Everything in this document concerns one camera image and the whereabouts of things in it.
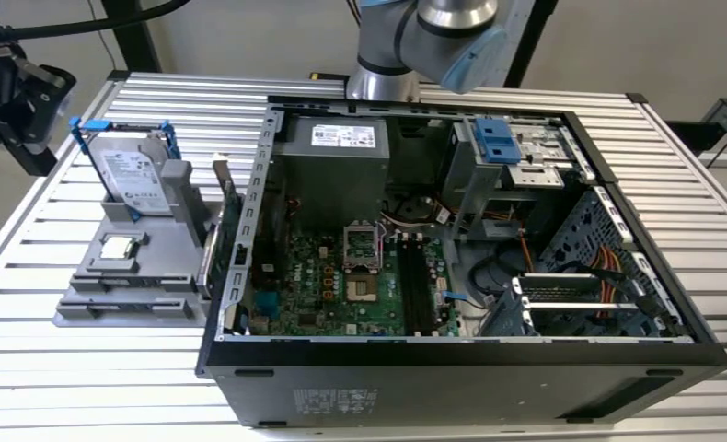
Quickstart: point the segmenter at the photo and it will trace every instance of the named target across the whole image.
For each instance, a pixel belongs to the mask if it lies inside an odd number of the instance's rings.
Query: orange wire
[[[611,249],[607,249],[607,252],[609,253],[609,256],[611,256],[611,263],[613,264],[613,268],[617,270],[617,272],[620,272],[620,260],[617,259],[617,255],[613,254],[613,251],[611,251]],[[607,302],[613,302],[613,294],[615,292],[617,291],[616,288],[613,288],[613,285],[611,286],[611,290],[609,290],[609,299]]]
[[[531,259],[531,253],[527,250],[527,241],[524,240],[524,235],[519,235],[519,242],[521,243],[521,253],[524,253],[524,261],[527,262],[527,270],[535,272],[533,269],[533,260]]]
[[[605,250],[604,246],[600,246],[600,254],[603,255],[603,258],[604,258],[604,270],[608,270],[609,269],[609,255],[607,254],[607,250]],[[603,302],[603,303],[607,302],[608,292],[609,292],[609,289],[607,287],[607,283],[601,279],[600,280],[600,302]],[[609,314],[605,311],[599,311],[596,316],[599,318],[607,318],[609,316]]]

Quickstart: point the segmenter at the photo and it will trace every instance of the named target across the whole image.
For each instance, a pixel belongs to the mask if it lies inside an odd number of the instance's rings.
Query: white label
[[[330,147],[365,147],[373,149],[375,128],[366,126],[328,126],[312,128],[312,145]]]
[[[101,152],[106,170],[125,205],[144,215],[168,215],[169,204],[153,162],[140,152]]]
[[[451,212],[444,207],[440,209],[440,212],[437,213],[437,222],[440,224],[445,224],[448,221],[448,216],[451,216]]]
[[[293,389],[300,414],[370,414],[377,389]]]

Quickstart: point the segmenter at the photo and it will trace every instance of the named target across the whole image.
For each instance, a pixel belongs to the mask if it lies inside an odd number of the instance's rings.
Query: wire bundle
[[[617,273],[620,273],[623,270],[620,266],[620,260],[617,259],[617,255],[615,255],[613,251],[611,251],[611,249],[607,246],[600,246],[597,248],[597,254],[595,255],[595,260],[593,260],[593,263],[591,264],[591,267],[595,269],[616,271]],[[616,291],[617,289],[613,287],[613,285],[608,284],[601,279],[600,280],[600,302],[603,304],[609,304],[611,302],[613,302],[613,295]],[[599,311],[595,314],[595,316],[597,318],[607,318],[609,316],[609,312]]]

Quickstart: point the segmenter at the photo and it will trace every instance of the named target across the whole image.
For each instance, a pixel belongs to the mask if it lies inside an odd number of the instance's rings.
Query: blue latch
[[[521,160],[521,152],[511,134],[508,123],[501,120],[476,118],[472,122],[472,134],[481,147],[487,163],[516,164]]]

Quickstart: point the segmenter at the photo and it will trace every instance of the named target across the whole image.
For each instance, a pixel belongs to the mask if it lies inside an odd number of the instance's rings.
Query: aluminum extrusion table
[[[220,198],[210,156],[245,190],[265,97],[342,97],[333,81],[132,74],[109,80],[85,118],[176,126],[193,183]],[[423,86],[423,102],[573,111],[641,221],[727,346],[727,194],[648,104],[621,94]],[[201,329],[57,329],[54,304],[101,219],[102,188],[70,140],[0,232],[0,440],[579,439],[727,440],[727,372],[615,426],[252,430],[193,376]]]

